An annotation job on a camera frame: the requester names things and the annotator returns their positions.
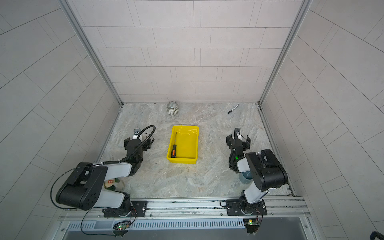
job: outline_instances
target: yellow tray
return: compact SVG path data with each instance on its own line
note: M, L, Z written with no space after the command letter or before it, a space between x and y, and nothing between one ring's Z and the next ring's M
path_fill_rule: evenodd
M175 144L176 136L176 157L172 158L172 146ZM176 125L172 128L172 135L169 141L167 159L173 163L192 163L197 160L197 142L199 140L199 127Z

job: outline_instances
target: side wall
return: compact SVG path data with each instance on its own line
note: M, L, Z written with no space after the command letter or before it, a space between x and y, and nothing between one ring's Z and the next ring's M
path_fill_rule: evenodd
M0 1L1 239L41 239L52 182L96 160L118 110L55 0Z
M384 232L384 2L314 0L262 103L323 239Z
M68 2L123 102L258 101L301 4Z

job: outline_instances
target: gray marble surface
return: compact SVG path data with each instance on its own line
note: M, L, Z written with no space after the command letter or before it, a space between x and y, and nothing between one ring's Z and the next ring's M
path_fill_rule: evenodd
M134 176L125 177L116 185L132 198L220 197L238 196L248 187L228 168L230 150L225 137L241 128L249 135L251 151L271 148L255 103L240 103L227 114L234 103L179 103L179 113L171 117L165 104L126 104L102 155L103 161L126 156L123 142L132 137L135 128L155 125L155 141L144 152L144 160ZM170 163L166 154L174 125L200 128L196 164ZM280 191L286 194L286 187Z

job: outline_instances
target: black and orange screwdriver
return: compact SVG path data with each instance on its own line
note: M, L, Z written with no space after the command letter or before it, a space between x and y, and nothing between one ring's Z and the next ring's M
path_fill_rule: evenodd
M173 149L170 157L176 157L176 134L177 132L175 133L175 144L173 144Z

